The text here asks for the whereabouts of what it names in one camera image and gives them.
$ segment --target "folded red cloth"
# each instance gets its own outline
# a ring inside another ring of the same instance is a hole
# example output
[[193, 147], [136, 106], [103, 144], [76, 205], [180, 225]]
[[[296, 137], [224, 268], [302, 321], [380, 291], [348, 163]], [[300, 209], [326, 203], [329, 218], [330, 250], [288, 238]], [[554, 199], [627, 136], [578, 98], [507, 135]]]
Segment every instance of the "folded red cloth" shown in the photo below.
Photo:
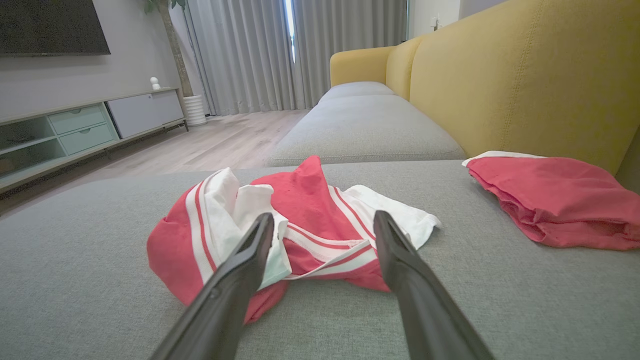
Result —
[[533, 241], [640, 248], [640, 195], [599, 167], [568, 158], [478, 158], [467, 168]]

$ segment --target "clothing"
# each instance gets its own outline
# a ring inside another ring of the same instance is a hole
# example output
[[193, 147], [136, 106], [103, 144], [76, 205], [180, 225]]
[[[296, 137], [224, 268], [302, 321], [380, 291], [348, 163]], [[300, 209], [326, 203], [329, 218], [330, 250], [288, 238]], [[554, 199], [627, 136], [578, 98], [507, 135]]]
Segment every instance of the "clothing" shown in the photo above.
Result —
[[524, 154], [522, 152], [511, 152], [511, 151], [485, 151], [478, 156], [474, 156], [473, 158], [466, 159], [462, 161], [462, 166], [466, 167], [471, 160], [474, 159], [482, 159], [482, 158], [532, 158], [532, 159], [542, 159], [544, 156], [532, 155], [532, 154]]
[[389, 212], [416, 248], [440, 225], [437, 217], [386, 198], [366, 186], [342, 192], [326, 183], [312, 156], [293, 172], [264, 176], [239, 187], [225, 169], [192, 187], [147, 242], [151, 269], [180, 301], [190, 304], [255, 218], [270, 212], [275, 229], [260, 290], [245, 322], [273, 307], [287, 283], [304, 277], [345, 279], [388, 291], [373, 234], [377, 209]]
[[602, 168], [569, 158], [490, 155], [470, 160], [467, 168], [533, 241], [552, 247], [640, 248], [640, 195]]

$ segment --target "wooden floor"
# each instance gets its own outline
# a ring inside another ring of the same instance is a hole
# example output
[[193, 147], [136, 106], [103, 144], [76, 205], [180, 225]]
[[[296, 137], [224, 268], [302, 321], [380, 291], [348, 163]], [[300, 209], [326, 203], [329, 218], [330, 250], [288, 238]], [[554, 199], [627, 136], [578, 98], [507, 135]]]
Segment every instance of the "wooden floor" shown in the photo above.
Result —
[[15, 193], [0, 195], [0, 215], [96, 180], [220, 168], [264, 167], [275, 145], [308, 110], [270, 111], [210, 118], [206, 125], [183, 127], [133, 143], [67, 169]]

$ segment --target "white cabinet door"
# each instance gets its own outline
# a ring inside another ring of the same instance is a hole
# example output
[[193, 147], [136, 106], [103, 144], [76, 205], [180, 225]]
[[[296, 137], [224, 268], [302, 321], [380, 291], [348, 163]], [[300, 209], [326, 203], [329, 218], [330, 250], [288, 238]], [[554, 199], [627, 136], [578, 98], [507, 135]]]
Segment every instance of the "white cabinet door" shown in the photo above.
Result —
[[156, 92], [151, 94], [151, 98], [156, 108], [157, 126], [184, 117], [180, 101], [178, 101], [178, 94], [176, 94], [175, 90]]
[[162, 125], [151, 94], [108, 101], [120, 138], [128, 138]]

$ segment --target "sofa armrest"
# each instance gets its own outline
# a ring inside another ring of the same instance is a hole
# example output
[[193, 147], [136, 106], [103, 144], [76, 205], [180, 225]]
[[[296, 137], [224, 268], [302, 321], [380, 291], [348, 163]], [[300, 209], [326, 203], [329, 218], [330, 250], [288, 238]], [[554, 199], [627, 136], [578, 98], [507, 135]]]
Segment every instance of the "sofa armrest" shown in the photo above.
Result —
[[395, 46], [341, 51], [330, 61], [331, 86], [356, 81], [387, 82], [387, 58]]

